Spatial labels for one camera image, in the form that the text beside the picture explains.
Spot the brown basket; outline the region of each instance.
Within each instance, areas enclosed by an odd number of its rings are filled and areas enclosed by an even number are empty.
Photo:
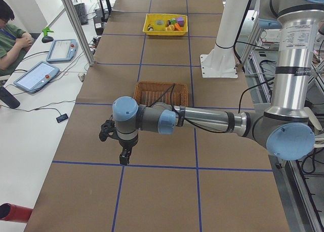
[[[138,104],[151,105],[159,99],[163,93],[168,91],[157,102],[170,103],[170,93],[173,83],[138,82],[134,99]],[[172,103],[174,105],[188,106],[188,90],[185,84],[175,84],[172,92]]]

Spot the keyboard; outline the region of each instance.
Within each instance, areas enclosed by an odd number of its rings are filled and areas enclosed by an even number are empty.
[[[88,23],[88,17],[86,13],[86,6],[84,3],[74,4],[74,8],[77,16],[79,17],[81,25]]]

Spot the person's hand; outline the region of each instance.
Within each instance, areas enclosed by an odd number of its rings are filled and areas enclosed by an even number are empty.
[[[28,38],[17,38],[16,45],[18,45],[20,48],[26,48],[30,47],[32,45],[32,42]]]

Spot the blue lanyard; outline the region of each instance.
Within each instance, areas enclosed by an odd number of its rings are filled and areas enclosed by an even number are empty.
[[[16,40],[16,37],[14,37],[12,34],[10,34],[10,33],[6,32],[6,31],[4,31],[3,29],[0,29],[0,31],[1,31],[2,33],[6,34],[7,36],[9,36],[10,38],[12,38],[14,41]]]

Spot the warning label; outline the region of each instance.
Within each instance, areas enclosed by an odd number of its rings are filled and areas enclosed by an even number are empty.
[[[313,49],[316,27],[313,25],[296,25],[283,28],[279,51],[287,49]]]

